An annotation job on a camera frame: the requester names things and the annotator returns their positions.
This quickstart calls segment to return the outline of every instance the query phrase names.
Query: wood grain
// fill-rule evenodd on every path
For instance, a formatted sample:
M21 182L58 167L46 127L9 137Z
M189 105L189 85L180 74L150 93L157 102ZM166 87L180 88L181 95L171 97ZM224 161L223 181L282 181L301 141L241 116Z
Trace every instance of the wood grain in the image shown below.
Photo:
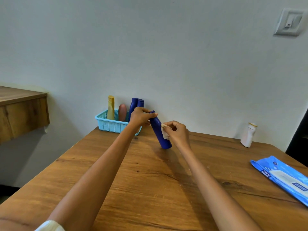
M46 96L43 92L0 86L0 106Z
M46 97L0 106L0 143L48 124Z
M118 136L94 129L0 205L0 219L29 229L43 223ZM264 230L307 230L308 209L249 162L274 155L308 168L269 144L190 133L196 156ZM134 137L92 230L217 230L191 172L172 147L161 149L151 127Z

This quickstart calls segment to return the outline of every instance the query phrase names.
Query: dark doorway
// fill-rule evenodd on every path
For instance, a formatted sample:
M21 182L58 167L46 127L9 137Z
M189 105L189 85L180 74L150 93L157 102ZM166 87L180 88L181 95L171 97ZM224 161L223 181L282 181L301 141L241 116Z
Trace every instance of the dark doorway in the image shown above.
M299 124L286 153L308 167L308 110Z

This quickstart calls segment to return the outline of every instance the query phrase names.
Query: light blue basket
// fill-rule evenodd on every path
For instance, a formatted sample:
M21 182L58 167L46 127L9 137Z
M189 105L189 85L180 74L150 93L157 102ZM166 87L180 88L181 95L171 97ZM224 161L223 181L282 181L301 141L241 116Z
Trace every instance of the light blue basket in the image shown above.
M118 110L115 110L115 119L114 120L107 119L107 113L108 113L108 109L95 116L95 119L98 122L98 128L101 131L121 133L121 131L124 130L124 128L128 125L128 114L129 114L129 112L126 113L125 122L119 121ZM140 127L138 133L135 134L135 135L138 135L140 133L141 128L142 127Z

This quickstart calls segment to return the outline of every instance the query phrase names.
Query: switch plate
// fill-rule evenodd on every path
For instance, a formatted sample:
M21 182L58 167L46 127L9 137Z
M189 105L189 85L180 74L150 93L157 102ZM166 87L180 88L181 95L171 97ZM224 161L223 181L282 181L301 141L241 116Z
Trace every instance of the switch plate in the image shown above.
M308 10L284 8L275 35L298 36L307 24Z

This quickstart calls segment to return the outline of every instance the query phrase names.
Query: blue packet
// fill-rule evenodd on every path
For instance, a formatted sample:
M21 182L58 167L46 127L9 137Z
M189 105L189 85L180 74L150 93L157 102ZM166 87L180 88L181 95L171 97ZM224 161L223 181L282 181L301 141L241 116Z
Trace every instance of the blue packet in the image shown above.
M251 160L250 162L264 176L308 207L308 178L305 175L272 155L268 158L258 161Z

